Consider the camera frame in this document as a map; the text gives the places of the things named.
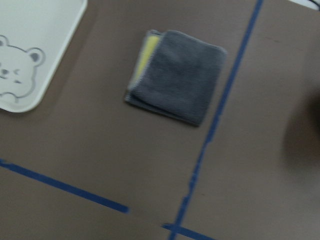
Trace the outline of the cream bear tray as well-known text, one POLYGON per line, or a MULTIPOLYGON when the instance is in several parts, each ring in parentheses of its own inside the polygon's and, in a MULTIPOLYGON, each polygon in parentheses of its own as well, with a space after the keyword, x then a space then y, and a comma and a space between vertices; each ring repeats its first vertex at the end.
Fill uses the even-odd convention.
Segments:
POLYGON ((0 108, 34 109, 43 99, 87 9, 86 0, 0 2, 0 108))

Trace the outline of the grey folded cloth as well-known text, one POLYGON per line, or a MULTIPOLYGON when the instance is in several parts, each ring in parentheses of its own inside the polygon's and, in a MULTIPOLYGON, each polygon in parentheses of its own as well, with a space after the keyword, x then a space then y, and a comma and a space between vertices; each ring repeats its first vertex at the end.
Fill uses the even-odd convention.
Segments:
POLYGON ((227 51, 176 30, 149 30, 127 86, 125 101, 200 126, 227 51))

